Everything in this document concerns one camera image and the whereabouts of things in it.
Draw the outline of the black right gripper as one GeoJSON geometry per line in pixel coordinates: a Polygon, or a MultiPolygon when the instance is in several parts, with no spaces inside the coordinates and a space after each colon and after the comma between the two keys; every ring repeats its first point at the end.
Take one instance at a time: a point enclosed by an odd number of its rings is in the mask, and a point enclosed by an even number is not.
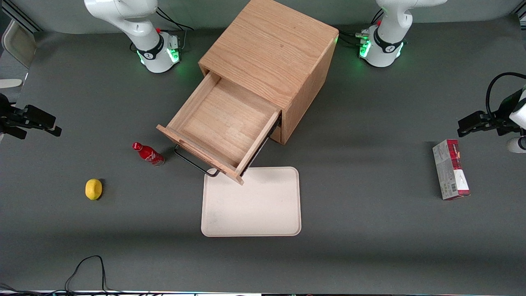
{"type": "MultiPolygon", "coordinates": [[[[25,140],[27,132],[21,129],[20,117],[4,94],[0,94],[0,133],[25,140]]],[[[56,137],[61,136],[62,129],[55,124],[56,117],[32,105],[24,108],[24,118],[33,125],[41,126],[41,130],[56,137]]]]}

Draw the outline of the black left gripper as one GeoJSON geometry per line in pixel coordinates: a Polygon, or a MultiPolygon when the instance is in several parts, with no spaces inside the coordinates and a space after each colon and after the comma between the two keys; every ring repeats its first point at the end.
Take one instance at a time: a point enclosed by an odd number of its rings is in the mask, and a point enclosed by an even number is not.
{"type": "Polygon", "coordinates": [[[511,120],[510,115],[518,110],[519,107],[525,106],[524,90],[517,90],[507,96],[499,105],[497,111],[492,112],[496,120],[496,127],[492,125],[490,116],[483,112],[477,111],[458,121],[458,137],[465,137],[475,132],[485,132],[496,129],[498,136],[504,136],[509,133],[525,134],[525,124],[515,123],[511,120]]]}

